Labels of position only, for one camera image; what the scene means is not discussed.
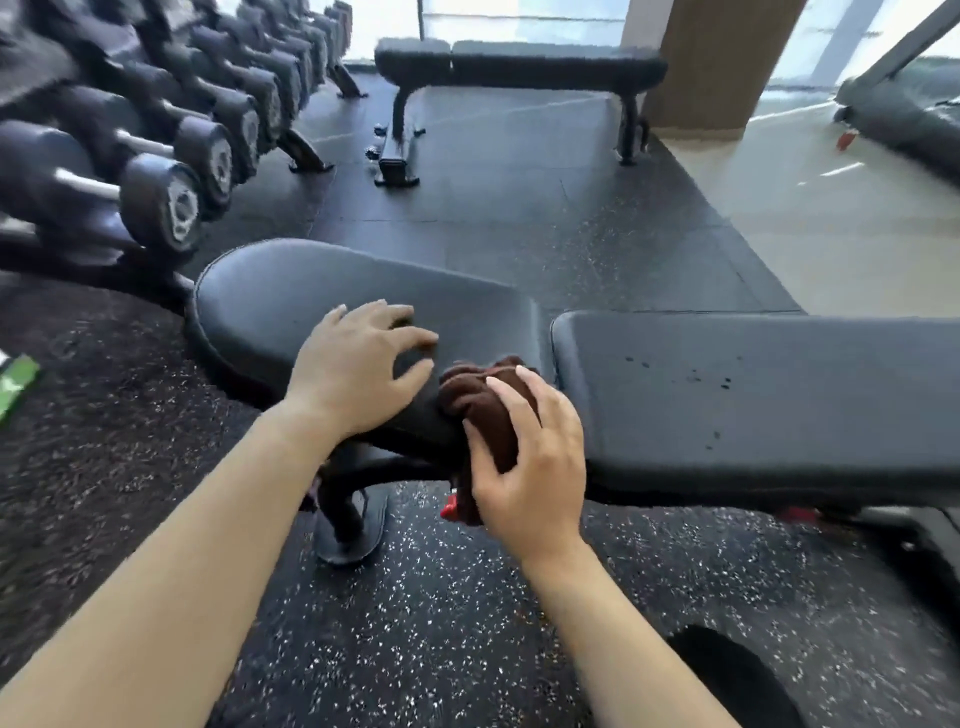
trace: bench leg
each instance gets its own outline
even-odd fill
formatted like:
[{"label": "bench leg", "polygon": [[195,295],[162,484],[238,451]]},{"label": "bench leg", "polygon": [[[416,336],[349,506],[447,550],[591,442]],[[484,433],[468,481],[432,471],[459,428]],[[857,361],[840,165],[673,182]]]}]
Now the bench leg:
[{"label": "bench leg", "polygon": [[640,151],[646,151],[647,140],[650,137],[650,125],[646,119],[639,118],[636,109],[636,96],[620,96],[620,132],[616,142],[616,156],[620,164],[629,166],[636,164],[634,147],[636,146],[636,127],[641,128]]},{"label": "bench leg", "polygon": [[330,79],[340,89],[338,95],[342,99],[366,99],[370,95],[360,90],[360,87],[342,63],[338,62],[330,66]]},{"label": "bench leg", "polygon": [[390,504],[389,486],[344,494],[321,485],[317,504],[313,551],[318,559],[334,567],[355,566],[380,546]]},{"label": "bench leg", "polygon": [[410,157],[414,141],[424,134],[424,130],[414,128],[409,133],[404,132],[407,100],[414,91],[415,88],[401,88],[396,93],[393,118],[379,156],[380,174],[374,179],[378,187],[413,187],[420,184],[419,177],[409,174]]},{"label": "bench leg", "polygon": [[333,169],[332,164],[327,164],[314,149],[313,144],[307,141],[300,132],[288,129],[277,141],[276,146],[284,154],[293,160],[290,165],[290,171],[297,174],[319,174],[329,172]]}]

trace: left hand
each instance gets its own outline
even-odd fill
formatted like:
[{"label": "left hand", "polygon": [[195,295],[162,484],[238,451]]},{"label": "left hand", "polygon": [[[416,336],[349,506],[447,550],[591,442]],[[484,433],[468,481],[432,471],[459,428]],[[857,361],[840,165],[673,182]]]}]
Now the left hand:
[{"label": "left hand", "polygon": [[430,378],[433,360],[417,362],[394,379],[398,354],[432,347],[437,334],[410,326],[413,306],[366,303],[347,313],[330,311],[307,338],[280,407],[298,423],[332,430],[337,442],[390,420],[413,401]]}]

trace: tiled floor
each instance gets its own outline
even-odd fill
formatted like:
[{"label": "tiled floor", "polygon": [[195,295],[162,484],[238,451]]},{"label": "tiled floor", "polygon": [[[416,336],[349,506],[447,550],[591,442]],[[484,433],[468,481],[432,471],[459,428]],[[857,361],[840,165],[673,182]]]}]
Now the tiled floor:
[{"label": "tiled floor", "polygon": [[836,151],[833,106],[769,115],[788,102],[740,142],[667,146],[808,312],[960,316],[960,190],[867,139]]}]

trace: speckled rubber flooring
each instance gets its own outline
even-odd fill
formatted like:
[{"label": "speckled rubber flooring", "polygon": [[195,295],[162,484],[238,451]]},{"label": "speckled rubber flooring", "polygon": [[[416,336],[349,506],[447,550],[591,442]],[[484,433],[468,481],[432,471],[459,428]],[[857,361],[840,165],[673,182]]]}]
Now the speckled rubber flooring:
[{"label": "speckled rubber flooring", "polygon": [[[503,280],[551,312],[796,310],[659,143],[638,167],[615,165],[604,97],[429,89],[415,104],[422,186],[388,192],[363,149],[392,90],[358,80],[369,99],[325,89],[300,121],[336,171],[298,177],[265,158],[189,274],[232,246],[301,236]],[[0,279],[0,344],[45,368],[0,431],[2,682],[255,413],[204,382],[174,316],[126,296]],[[392,487],[385,543],[358,570],[318,569],[312,517],[299,517],[211,724],[590,725],[509,560],[439,520],[441,484]],[[910,562],[904,581],[889,549],[730,510],[591,504],[585,521],[658,628],[699,622],[748,645],[811,726],[960,724],[949,619],[925,572]]]}]

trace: weight bench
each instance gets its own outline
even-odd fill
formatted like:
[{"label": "weight bench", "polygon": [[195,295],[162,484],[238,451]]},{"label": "weight bench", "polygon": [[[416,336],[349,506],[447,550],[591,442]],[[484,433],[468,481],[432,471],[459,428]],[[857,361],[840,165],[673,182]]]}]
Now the weight bench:
[{"label": "weight bench", "polygon": [[509,286],[284,239],[211,263],[185,333],[214,383],[264,409],[329,309],[379,298],[414,305],[440,334],[437,367],[413,404],[324,466],[315,545],[329,562],[357,561],[380,539],[387,496],[360,489],[459,469],[467,446],[435,403],[437,378],[507,353],[576,405],[593,500],[841,514],[960,502],[957,321],[575,311],[548,325]]},{"label": "weight bench", "polygon": [[368,151],[368,158],[379,162],[377,183],[390,187],[408,187],[420,181],[409,174],[408,160],[422,130],[408,131],[404,118],[407,100],[420,88],[486,86],[614,93],[621,103],[617,156],[621,164],[633,164],[636,127],[641,128],[641,151],[650,134],[649,125],[637,111],[636,95],[659,85],[667,67],[650,48],[480,40],[461,40],[451,48],[442,40],[383,38],[373,58],[380,75],[399,87],[390,126],[374,129],[384,137],[383,149]]}]

